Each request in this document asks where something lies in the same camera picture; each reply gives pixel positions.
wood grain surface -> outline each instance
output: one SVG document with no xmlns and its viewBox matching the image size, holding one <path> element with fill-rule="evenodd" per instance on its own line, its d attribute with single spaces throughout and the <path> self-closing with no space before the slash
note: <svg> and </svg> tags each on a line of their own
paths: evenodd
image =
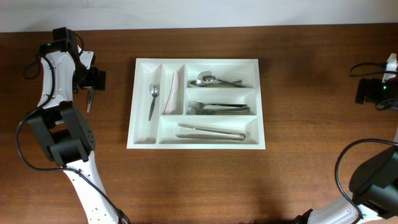
<svg viewBox="0 0 398 224">
<path fill-rule="evenodd" d="M 341 195 L 333 170 L 358 139 L 392 140 L 396 111 L 354 104 L 361 62 L 398 52 L 398 24 L 222 29 L 79 31 L 96 66 L 107 72 L 89 114 L 88 93 L 74 95 L 95 133 L 98 172 L 111 200 L 134 222 L 249 223 L 293 219 Z M 35 108 L 42 78 L 24 80 L 49 32 L 0 34 L 0 223 L 87 223 L 62 173 L 41 173 L 19 160 L 15 130 Z M 126 149 L 136 58 L 258 58 L 266 150 Z M 21 148 L 36 166 L 53 167 L 28 126 Z M 340 178 L 385 149 L 350 151 Z M 396 218 L 374 223 L 395 223 Z"/>
</svg>

white tray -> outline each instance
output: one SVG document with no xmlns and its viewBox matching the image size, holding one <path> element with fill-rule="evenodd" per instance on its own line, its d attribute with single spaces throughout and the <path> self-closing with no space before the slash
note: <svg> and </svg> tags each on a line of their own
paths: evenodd
<svg viewBox="0 0 398 224">
<path fill-rule="evenodd" d="M 189 87 L 200 72 L 211 71 L 217 78 L 242 79 L 249 88 L 228 85 Z M 179 89 L 173 113 L 164 114 L 170 95 L 173 72 L 178 72 Z M 150 85 L 160 86 L 151 121 Z M 248 115 L 194 115 L 189 101 L 247 104 Z M 215 134 L 181 128 L 189 124 L 246 134 L 243 141 L 178 138 L 176 134 Z M 261 89 L 257 59 L 149 59 L 137 58 L 130 116 L 128 149 L 265 149 Z"/>
</svg>

silver spoon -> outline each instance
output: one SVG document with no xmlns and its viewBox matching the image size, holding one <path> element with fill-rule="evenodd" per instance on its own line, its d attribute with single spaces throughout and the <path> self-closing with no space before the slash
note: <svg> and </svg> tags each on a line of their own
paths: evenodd
<svg viewBox="0 0 398 224">
<path fill-rule="evenodd" d="M 157 96 L 159 96 L 159 88 L 157 87 L 157 85 L 152 85 L 152 88 L 150 89 L 150 93 L 154 97 L 154 99 L 152 100 L 152 104 L 150 105 L 149 121 L 152 118 L 152 113 L 154 112 L 155 99 Z"/>
<path fill-rule="evenodd" d="M 237 84 L 241 84 L 242 80 L 235 80 L 235 81 L 231 81 L 231 83 L 237 83 Z M 204 81 L 201 80 L 192 80 L 189 81 L 189 87 L 207 87 L 208 85 L 215 85 L 215 84 L 225 84 L 225 83 L 209 83 L 206 84 Z"/>
<path fill-rule="evenodd" d="M 237 83 L 231 83 L 231 82 L 228 82 L 228 81 L 225 81 L 225 80 L 220 80 L 220 79 L 216 78 L 216 76 L 210 71 L 205 71 L 205 72 L 199 73 L 198 79 L 201 80 L 201 81 L 204 81 L 206 84 L 209 84 L 209 83 L 211 83 L 213 81 L 219 81 L 221 83 L 229 84 L 229 85 L 236 86 L 236 87 L 241 87 L 241 88 L 246 88 L 247 87 L 245 85 L 241 85 L 241 84 L 237 84 Z"/>
</svg>

metal tongs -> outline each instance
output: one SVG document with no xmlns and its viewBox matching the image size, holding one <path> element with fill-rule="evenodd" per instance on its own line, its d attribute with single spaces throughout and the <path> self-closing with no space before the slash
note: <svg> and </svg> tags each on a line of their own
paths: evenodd
<svg viewBox="0 0 398 224">
<path fill-rule="evenodd" d="M 224 139 L 224 140 L 237 140 L 243 141 L 246 139 L 246 135 L 244 133 L 237 133 L 231 131 L 223 131 L 219 129 L 212 129 L 212 128 L 202 128 L 197 126 L 192 126 L 188 124 L 178 124 L 178 126 L 182 128 L 190 128 L 198 131 L 208 131 L 212 133 L 220 133 L 220 134 L 229 134 L 234 137 L 229 136 L 220 136 L 220 135 L 212 135 L 212 134 L 176 134 L 178 138 L 197 138 L 197 139 Z"/>
</svg>

metal fork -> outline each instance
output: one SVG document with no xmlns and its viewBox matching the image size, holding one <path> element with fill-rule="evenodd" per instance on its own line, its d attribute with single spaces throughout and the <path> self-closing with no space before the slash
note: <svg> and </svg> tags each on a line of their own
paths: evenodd
<svg viewBox="0 0 398 224">
<path fill-rule="evenodd" d="M 196 115 L 217 115 L 217 114 L 240 114 L 250 113 L 250 107 L 231 108 L 231 109 L 197 109 Z"/>
<path fill-rule="evenodd" d="M 225 103 L 200 103 L 200 102 L 194 102 L 194 101 L 189 101 L 188 102 L 188 106 L 191 108 L 195 108 L 195 109 L 202 109 L 205 106 L 208 105 L 212 105 L 212 106 L 232 106 L 232 107 L 238 107 L 238 108 L 242 108 L 245 107 L 247 105 L 238 105 L 238 104 L 225 104 Z"/>
</svg>

